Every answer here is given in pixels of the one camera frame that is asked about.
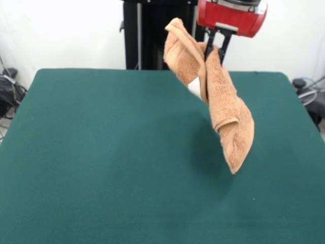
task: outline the orange towel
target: orange towel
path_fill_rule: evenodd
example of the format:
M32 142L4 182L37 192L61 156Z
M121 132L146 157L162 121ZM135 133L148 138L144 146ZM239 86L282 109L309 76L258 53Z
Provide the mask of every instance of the orange towel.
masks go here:
M212 126L220 135L226 162L232 174L236 174L253 143L252 115L237 96L229 73L221 66L217 47L204 62L206 43L196 42L180 19L173 19L166 30L169 33L165 44L165 62L188 88L199 78L198 96L209 105Z

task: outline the black metal frame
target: black metal frame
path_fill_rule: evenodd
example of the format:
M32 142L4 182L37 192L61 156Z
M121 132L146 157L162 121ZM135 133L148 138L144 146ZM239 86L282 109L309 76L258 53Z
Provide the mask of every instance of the black metal frame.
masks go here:
M198 0L124 0L124 34L126 69L139 67L138 56L138 3L142 7L141 69L165 70L164 45L167 38L165 26L175 17L183 20L192 32L194 8ZM195 39L204 40L205 30L196 26Z

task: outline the terry cloth towel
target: terry cloth towel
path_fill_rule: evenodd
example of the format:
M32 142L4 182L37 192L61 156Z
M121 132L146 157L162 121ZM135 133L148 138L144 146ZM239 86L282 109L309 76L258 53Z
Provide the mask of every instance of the terry cloth towel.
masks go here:
M212 126L220 135L225 160L232 174L244 163L254 139L254 121L237 96L228 71L221 65L218 48L204 61L206 43L198 43L175 18L167 26L164 60L179 80L209 105Z

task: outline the towel fold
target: towel fold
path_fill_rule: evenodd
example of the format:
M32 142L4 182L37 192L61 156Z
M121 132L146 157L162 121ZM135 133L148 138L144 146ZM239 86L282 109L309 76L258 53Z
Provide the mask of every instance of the towel fold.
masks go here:
M188 88L199 78L199 95L209 105L212 126L220 135L225 160L232 174L244 163L254 139L254 121L237 96L228 71L221 66L218 48L204 61L206 43L198 43L175 18L167 26L164 59Z

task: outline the cable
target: cable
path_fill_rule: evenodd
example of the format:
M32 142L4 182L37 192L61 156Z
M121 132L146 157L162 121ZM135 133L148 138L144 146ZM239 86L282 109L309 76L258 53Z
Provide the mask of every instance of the cable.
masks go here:
M0 127L4 128L4 129L9 129L9 127L3 126L3 125L0 125Z
M308 78L308 77L301 77L300 79L303 79L305 81L310 81L313 85L315 85L315 83L316 83L313 79Z
M306 92L304 94L299 95L298 98L301 99L301 98L304 98L304 97L307 97L307 96L310 96L310 95L314 94L314 97L312 99L310 99L307 102L303 102L304 106L307 106L307 105L311 104L312 102L314 102L316 100L318 93L325 93L325 89L311 90L311 91L308 91L308 92Z
M320 78L319 80L317 80L315 83L313 83L313 84L307 86L306 88L304 88L304 89L303 89L303 92L306 91L306 90L308 90L309 88L311 88L311 87L317 85L318 83L320 83L320 82L323 81L323 80L325 80L325 76L321 77L321 78Z
M4 64L3 60L2 60L1 55L0 55L0 63L1 63L2 68L3 68L5 71L7 71L9 77L12 78L10 72L7 70L5 64Z

